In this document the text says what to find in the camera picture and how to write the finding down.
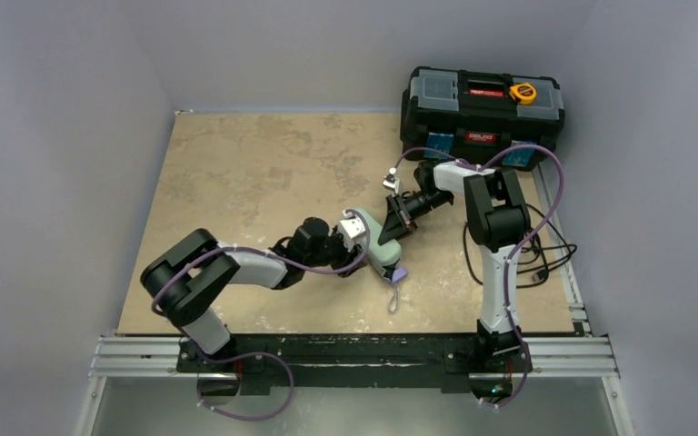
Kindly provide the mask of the mint green umbrella sleeve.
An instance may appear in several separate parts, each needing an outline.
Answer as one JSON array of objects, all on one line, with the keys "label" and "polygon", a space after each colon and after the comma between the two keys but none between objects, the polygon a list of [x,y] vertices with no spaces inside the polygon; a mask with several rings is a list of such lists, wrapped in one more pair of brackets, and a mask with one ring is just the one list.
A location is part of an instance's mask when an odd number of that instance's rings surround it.
[{"label": "mint green umbrella sleeve", "polygon": [[364,218],[366,229],[371,237],[369,253],[365,256],[366,261],[384,279],[394,282],[395,272],[400,267],[402,258],[401,244],[395,239],[386,243],[379,243],[383,230],[382,225],[365,209],[356,208],[354,211]]}]

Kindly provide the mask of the lavender umbrella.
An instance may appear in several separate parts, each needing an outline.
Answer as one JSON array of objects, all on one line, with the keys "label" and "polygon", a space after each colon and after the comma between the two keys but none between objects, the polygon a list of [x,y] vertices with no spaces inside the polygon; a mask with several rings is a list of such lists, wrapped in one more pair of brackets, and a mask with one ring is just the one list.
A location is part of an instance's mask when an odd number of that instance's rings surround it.
[{"label": "lavender umbrella", "polygon": [[400,287],[402,281],[408,276],[408,271],[403,266],[395,266],[384,274],[384,279],[392,288],[392,297],[387,304],[387,312],[396,314],[400,305]]}]

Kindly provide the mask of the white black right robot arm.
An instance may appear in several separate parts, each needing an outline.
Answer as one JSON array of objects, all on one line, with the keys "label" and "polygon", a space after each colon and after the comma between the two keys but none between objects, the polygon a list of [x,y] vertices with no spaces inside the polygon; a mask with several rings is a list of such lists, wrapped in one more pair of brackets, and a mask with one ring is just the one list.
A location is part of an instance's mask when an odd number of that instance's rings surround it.
[{"label": "white black right robot arm", "polygon": [[473,356],[480,362],[507,359],[521,348],[516,302],[517,263],[531,231],[530,214],[517,172],[478,169],[460,160],[420,162],[419,190],[386,198],[387,214],[376,241],[384,245],[416,230],[415,220],[464,198],[466,230],[478,245],[483,267],[483,302]]}]

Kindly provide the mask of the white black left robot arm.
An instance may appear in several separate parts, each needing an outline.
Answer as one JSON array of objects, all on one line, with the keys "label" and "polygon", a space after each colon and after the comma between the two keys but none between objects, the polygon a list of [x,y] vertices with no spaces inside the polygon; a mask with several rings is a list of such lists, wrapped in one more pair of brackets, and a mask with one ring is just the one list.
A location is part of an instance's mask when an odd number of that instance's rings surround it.
[{"label": "white black left robot arm", "polygon": [[140,275],[152,310],[204,353],[224,351],[233,336],[211,306],[232,284],[284,290],[306,273],[348,276],[367,254],[367,230],[358,215],[335,227],[310,217],[266,250],[223,243],[199,228],[154,260]]}]

